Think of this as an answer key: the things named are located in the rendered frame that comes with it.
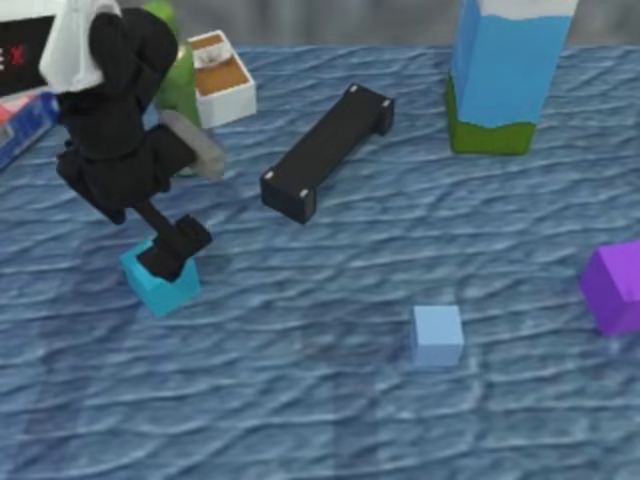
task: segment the black figure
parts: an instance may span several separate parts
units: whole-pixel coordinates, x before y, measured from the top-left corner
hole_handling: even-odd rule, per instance
[[[185,262],[212,242],[195,218],[186,215],[172,224],[150,200],[168,192],[171,178],[196,161],[196,153],[169,128],[145,131],[143,125],[176,61],[178,42],[161,19],[130,8],[121,16],[95,16],[89,51],[104,81],[57,95],[70,136],[58,156],[58,175],[116,225],[125,222],[126,208],[136,210],[157,233],[138,261],[151,274],[174,281]]]

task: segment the teal cube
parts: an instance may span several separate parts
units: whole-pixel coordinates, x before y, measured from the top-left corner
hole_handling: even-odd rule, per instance
[[[411,339],[416,367],[456,366],[464,349],[460,309],[455,305],[414,307]]]
[[[175,282],[151,275],[136,258],[152,245],[151,240],[137,245],[120,256],[129,286],[156,317],[164,317],[201,291],[196,262],[190,258]]]

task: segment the blue box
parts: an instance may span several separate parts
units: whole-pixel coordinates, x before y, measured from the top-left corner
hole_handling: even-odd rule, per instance
[[[414,307],[411,337],[415,366],[456,366],[464,349],[460,309],[455,305]]]
[[[58,103],[49,92],[0,102],[0,171],[55,126],[58,115]]]
[[[131,289],[156,317],[164,317],[198,296],[201,291],[200,279],[193,258],[187,261],[182,274],[173,283],[151,275],[140,265],[137,255],[152,243],[152,240],[147,240],[122,254],[120,263]]]

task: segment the red x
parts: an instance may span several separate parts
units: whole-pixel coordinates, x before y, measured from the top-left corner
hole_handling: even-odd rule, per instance
[[[11,47],[10,58],[11,58],[12,65],[24,65],[24,45]]]

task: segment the green bottle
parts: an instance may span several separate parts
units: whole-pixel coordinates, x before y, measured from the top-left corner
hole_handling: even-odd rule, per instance
[[[171,0],[150,0],[144,8],[164,20],[176,38],[180,39],[178,22]],[[196,127],[201,128],[195,89],[193,49],[189,42],[180,42],[178,58],[158,91],[155,105],[158,110],[174,110],[184,115]],[[185,168],[180,172],[180,175],[194,175],[194,173],[191,169]]]

